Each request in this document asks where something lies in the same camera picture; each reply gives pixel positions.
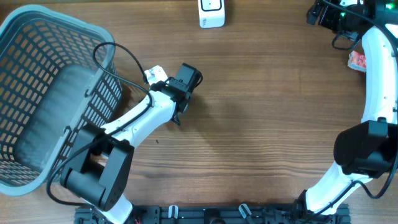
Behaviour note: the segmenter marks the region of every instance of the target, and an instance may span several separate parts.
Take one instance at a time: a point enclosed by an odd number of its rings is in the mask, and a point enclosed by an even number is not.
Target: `laundry basket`
[[[79,129],[107,123],[119,80],[93,62],[114,42],[105,29],[42,6],[23,6],[0,27],[0,193],[27,194],[67,158]],[[116,73],[115,49],[98,60]]]

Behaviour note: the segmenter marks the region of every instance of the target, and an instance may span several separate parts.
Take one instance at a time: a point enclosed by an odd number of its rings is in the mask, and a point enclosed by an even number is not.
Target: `green led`
[[[395,8],[395,5],[394,5],[394,3],[389,3],[389,4],[386,4],[386,8],[393,9],[393,8]]]

